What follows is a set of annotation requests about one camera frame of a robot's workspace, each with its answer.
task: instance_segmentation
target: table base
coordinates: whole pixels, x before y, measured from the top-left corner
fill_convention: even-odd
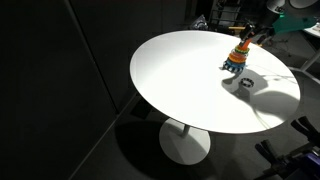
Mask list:
[[[160,145],[173,161],[192,165],[202,161],[210,150],[210,136],[207,131],[190,127],[183,133],[185,125],[169,118],[160,129]]]

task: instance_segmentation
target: dark wall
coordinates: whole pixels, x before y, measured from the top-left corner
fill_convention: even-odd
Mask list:
[[[134,51],[150,38],[181,27],[186,0],[71,0],[97,63],[121,110],[135,91]]]
[[[115,119],[107,93],[62,0],[1,1],[0,22],[0,179],[67,179]]]

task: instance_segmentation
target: round pedestal base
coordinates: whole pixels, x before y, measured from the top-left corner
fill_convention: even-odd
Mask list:
[[[184,124],[169,118],[160,129],[160,145],[173,161],[192,165],[202,161],[210,150],[210,136],[207,131],[190,127],[182,136]]]

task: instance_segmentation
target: table top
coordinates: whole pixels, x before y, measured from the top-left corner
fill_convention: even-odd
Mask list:
[[[320,31],[316,31],[313,28],[315,28],[319,23],[316,25],[312,26],[311,28],[306,28],[303,31],[307,32],[308,34],[320,38]]]
[[[130,63],[139,93],[156,109],[190,126],[222,133],[264,131],[292,120],[300,101],[291,71],[250,44],[240,75],[221,70],[239,38],[209,31],[178,31],[142,44]],[[251,88],[241,79],[254,81]]]

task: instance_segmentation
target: floor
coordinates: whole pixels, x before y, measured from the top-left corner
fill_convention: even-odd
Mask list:
[[[301,32],[277,35],[264,48],[293,67],[301,66],[314,53]],[[300,72],[293,74],[302,94],[294,117],[306,115],[320,130],[320,85]],[[168,159],[159,145],[158,133],[167,118],[137,95],[70,179],[252,180],[270,167],[255,150],[256,143],[268,139],[280,155],[307,143],[306,137],[291,127],[290,120],[260,133],[210,132],[208,156],[196,165],[183,166]]]

